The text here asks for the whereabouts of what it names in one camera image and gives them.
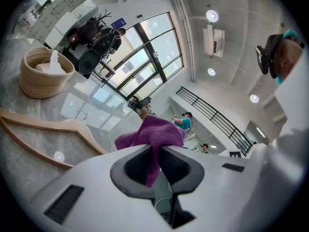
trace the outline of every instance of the window frame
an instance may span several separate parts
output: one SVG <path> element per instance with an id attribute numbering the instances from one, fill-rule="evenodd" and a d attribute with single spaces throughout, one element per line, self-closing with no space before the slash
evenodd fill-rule
<path id="1" fill-rule="evenodd" d="M 116 93 L 118 93 L 121 97 L 123 97 L 126 101 L 130 100 L 133 95 L 135 95 L 140 89 L 142 89 L 148 82 L 150 82 L 154 77 L 156 77 L 157 75 L 160 76 L 160 78 L 162 79 L 162 83 L 154 90 L 151 92 L 154 93 L 159 87 L 161 87 L 164 83 L 166 83 L 168 81 L 168 79 L 170 79 L 174 74 L 176 74 L 179 70 L 181 70 L 183 68 L 183 58 L 182 58 L 182 53 L 181 53 L 181 48 L 179 45 L 179 40 L 177 37 L 177 33 L 176 33 L 176 29 L 174 27 L 174 24 L 171 20 L 170 14 L 169 12 L 167 13 L 162 13 L 162 14 L 158 14 L 158 15 L 163 15 L 166 14 L 169 18 L 169 22 L 171 24 L 171 29 L 155 36 L 153 39 L 149 39 L 146 32 L 144 31 L 141 23 L 137 23 L 134 26 L 134 29 L 136 31 L 136 33 L 138 34 L 138 36 L 140 37 L 141 41 L 143 42 L 143 44 L 141 46 L 139 46 L 138 48 L 136 48 L 134 51 L 132 51 L 130 54 L 128 54 L 123 60 L 121 60 L 115 67 L 114 70 L 117 71 L 123 64 L 125 64 L 128 60 L 130 60 L 134 55 L 136 55 L 139 51 L 141 51 L 142 49 L 145 50 L 145 53 L 148 57 L 148 60 L 145 61 L 142 65 L 140 65 L 135 71 L 133 71 L 130 75 L 128 75 L 121 83 L 119 83 L 117 85 L 117 87 L 114 87 L 113 85 L 111 85 L 108 82 L 108 79 L 112 76 L 111 73 L 106 74 L 105 77 L 101 76 L 100 73 L 97 73 L 97 71 L 93 71 L 93 74 L 96 76 L 96 78 L 101 78 L 102 83 L 106 84 L 107 86 L 109 86 L 112 90 L 114 90 Z M 159 38 L 160 36 L 170 32 L 170 31 L 174 31 L 174 37 L 177 43 L 177 47 L 178 47 L 178 51 L 179 51 L 179 55 L 176 56 L 175 58 L 173 58 L 170 62 L 168 62 L 165 66 L 161 66 L 158 57 L 154 56 L 155 50 L 154 47 L 152 46 L 151 42 L 157 38 Z M 166 78 L 165 74 L 164 74 L 164 69 L 169 66 L 170 64 L 172 64 L 174 61 L 176 61 L 178 58 L 181 59 L 181 63 L 182 65 L 179 67 L 179 69 L 177 71 L 175 71 L 172 75 L 170 75 L 168 78 Z M 149 76 L 147 79 L 145 79 L 137 88 L 135 88 L 128 96 L 125 96 L 123 93 L 121 93 L 121 90 L 123 89 L 123 87 L 128 84 L 135 75 L 137 75 L 139 72 L 141 72 L 144 68 L 147 67 L 147 65 L 152 64 L 153 68 L 155 69 L 155 72 Z"/>

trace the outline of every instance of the white cabinet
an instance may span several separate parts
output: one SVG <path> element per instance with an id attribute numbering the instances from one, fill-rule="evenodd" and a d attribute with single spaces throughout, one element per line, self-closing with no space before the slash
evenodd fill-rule
<path id="1" fill-rule="evenodd" d="M 55 27 L 58 20 L 84 1 L 85 0 L 55 0 L 50 5 L 47 5 L 40 17 L 31 27 L 28 36 L 44 43 L 46 37 Z"/>

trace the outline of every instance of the teal shirt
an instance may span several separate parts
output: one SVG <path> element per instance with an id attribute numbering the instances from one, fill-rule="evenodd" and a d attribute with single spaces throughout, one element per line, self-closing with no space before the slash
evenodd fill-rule
<path id="1" fill-rule="evenodd" d="M 182 118 L 183 124 L 182 125 L 178 125 L 175 123 L 176 126 L 180 127 L 183 130 L 189 129 L 190 128 L 190 119 L 189 118 Z"/>

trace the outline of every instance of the white ceiling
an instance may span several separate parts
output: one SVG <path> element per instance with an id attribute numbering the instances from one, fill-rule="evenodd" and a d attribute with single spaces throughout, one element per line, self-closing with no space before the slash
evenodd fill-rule
<path id="1" fill-rule="evenodd" d="M 264 47 L 269 35 L 296 28 L 278 0 L 185 1 L 196 50 L 197 80 L 232 85 L 243 93 L 246 99 L 253 93 L 258 95 L 258 105 L 272 116 L 278 127 L 282 127 L 286 118 L 282 116 L 284 112 L 274 98 L 278 85 L 270 75 L 261 74 L 255 53 L 255 47 Z M 202 29 L 207 27 L 205 16 L 209 9 L 215 10 L 219 15 L 219 20 L 213 27 L 225 31 L 222 58 L 210 58 L 204 53 Z M 214 77 L 208 75 L 209 67 L 216 70 Z"/>

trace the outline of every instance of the wooden hanger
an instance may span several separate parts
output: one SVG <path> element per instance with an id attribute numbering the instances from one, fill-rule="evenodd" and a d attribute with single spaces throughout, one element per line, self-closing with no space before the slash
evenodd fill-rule
<path id="1" fill-rule="evenodd" d="M 60 122 L 43 121 L 39 119 L 30 118 L 26 115 L 20 115 L 13 112 L 8 112 L 6 109 L 0 108 L 0 124 L 3 126 L 5 131 L 12 137 L 12 139 L 31 154 L 57 167 L 69 169 L 72 168 L 73 165 L 56 161 L 53 158 L 48 157 L 39 152 L 38 150 L 34 149 L 32 146 L 30 146 L 25 141 L 20 139 L 15 134 L 15 132 L 12 131 L 12 129 L 7 125 L 5 121 L 9 121 L 21 126 L 43 129 L 47 131 L 73 132 L 79 135 L 93 150 L 98 152 L 100 155 L 107 153 L 107 151 L 101 148 L 101 146 L 98 145 L 98 143 L 95 141 L 87 125 L 76 119 L 67 119 Z"/>

